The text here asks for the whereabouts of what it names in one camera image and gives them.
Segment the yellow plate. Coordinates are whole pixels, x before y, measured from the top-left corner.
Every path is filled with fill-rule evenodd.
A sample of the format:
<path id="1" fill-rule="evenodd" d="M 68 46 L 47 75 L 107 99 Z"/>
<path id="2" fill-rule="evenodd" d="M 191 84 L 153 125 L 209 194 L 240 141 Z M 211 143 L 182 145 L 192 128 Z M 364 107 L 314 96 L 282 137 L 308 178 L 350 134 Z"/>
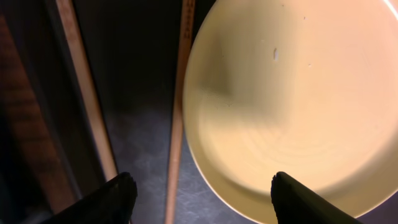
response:
<path id="1" fill-rule="evenodd" d="M 285 172 L 359 217 L 397 192 L 397 2 L 217 1 L 190 54 L 185 133 L 232 210 L 277 221 Z"/>

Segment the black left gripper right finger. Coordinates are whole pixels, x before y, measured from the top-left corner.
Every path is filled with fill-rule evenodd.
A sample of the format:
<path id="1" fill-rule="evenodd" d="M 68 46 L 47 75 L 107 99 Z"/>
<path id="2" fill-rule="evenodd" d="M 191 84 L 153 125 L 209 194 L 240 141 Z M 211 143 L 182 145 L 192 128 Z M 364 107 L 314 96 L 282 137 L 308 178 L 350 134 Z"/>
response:
<path id="1" fill-rule="evenodd" d="M 271 201 L 278 224 L 361 224 L 285 172 L 272 178 Z"/>

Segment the wooden chopstick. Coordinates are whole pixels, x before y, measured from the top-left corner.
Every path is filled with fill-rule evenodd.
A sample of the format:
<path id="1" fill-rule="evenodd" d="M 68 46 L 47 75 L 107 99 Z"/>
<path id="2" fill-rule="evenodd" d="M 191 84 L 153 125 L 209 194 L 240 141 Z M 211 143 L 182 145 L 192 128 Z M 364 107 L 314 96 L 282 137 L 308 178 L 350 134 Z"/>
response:
<path id="1" fill-rule="evenodd" d="M 190 49 L 192 47 L 195 0 L 182 1 L 178 59 L 175 76 L 175 92 L 170 135 L 167 199 L 165 204 L 165 224 L 173 224 L 177 200 L 178 176 L 183 138 L 182 93 Z"/>
<path id="2" fill-rule="evenodd" d="M 109 143 L 100 103 L 97 97 L 90 65 L 86 56 L 85 46 L 81 37 L 80 27 L 76 18 L 72 0 L 56 0 L 58 12 L 66 35 L 68 48 L 72 57 L 78 86 L 83 98 L 90 129 L 93 134 L 96 152 L 99 157 L 104 177 L 111 180 L 117 176 L 117 168 Z"/>

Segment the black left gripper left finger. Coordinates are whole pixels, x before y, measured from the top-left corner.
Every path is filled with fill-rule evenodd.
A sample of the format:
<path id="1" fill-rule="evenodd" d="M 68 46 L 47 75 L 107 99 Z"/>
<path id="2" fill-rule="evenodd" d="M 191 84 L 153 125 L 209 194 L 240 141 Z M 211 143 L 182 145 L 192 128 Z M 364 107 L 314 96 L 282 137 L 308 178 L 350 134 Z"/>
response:
<path id="1" fill-rule="evenodd" d="M 122 172 L 43 224 L 128 224 L 136 198 L 136 182 Z"/>

